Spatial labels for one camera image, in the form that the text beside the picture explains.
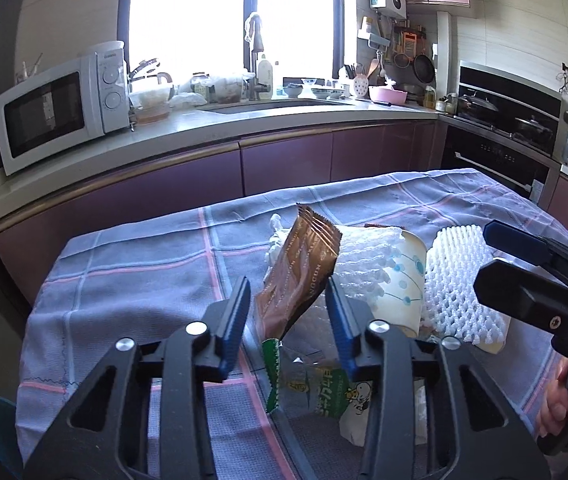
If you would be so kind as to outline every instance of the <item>oven handle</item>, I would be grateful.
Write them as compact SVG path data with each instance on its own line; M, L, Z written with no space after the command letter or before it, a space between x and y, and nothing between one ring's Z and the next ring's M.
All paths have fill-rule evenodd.
M455 158L458 158L459 160L463 160L464 162L468 162L469 164L477 166L478 168L482 168L483 170L489 171L489 172L499 176L500 178L504 178L504 179L508 180L511 184L515 184L515 186L520 186L527 193L530 193L530 190L532 189L528 184L526 184L526 186L524 184L520 184L517 180L513 180L510 176L506 176L506 175L503 175L501 173L498 173L495 170L491 170L491 168L487 168L485 165L480 164L479 162L475 162L474 160L471 160L470 158L465 158L465 156L460 155L459 152L455 152Z

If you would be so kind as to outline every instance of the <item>blue plastic stool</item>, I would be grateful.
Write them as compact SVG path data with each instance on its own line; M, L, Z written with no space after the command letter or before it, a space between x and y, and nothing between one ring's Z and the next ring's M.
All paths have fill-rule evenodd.
M14 403L0 397L0 462L16 478L20 479L24 469L17 445Z

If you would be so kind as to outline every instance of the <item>window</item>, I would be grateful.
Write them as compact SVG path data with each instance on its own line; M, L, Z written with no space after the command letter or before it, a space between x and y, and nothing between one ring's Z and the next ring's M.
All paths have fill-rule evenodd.
M279 76L337 77L343 64L343 0L120 0L121 10L129 69L157 57L175 82L248 68L243 25L253 10Z

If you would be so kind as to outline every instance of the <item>cloth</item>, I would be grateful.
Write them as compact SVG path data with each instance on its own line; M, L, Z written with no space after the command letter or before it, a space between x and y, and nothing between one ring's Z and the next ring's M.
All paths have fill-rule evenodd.
M568 245L554 218L474 170L394 173L322 186L282 189L116 226L70 240L44 282L28 320L17 434L27 460L65 401L119 338L145 344L200 319L246 275L261 290L270 216L293 224L295 203L308 203L336 224L400 225L431 247L438 231L498 219ZM530 422L557 355L550 336L513 320L498 355L481 362ZM158 402L153 386L149 473L158 476ZM338 421L307 406L264 412L270 391L253 314L237 368L206 387L211 441L221 479L352 479L362 448L339 435Z

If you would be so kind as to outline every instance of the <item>white microwave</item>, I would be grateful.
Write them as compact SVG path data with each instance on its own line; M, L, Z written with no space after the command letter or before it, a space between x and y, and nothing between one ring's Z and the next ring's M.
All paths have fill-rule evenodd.
M6 175L129 126L121 48L78 57L0 95L0 153Z

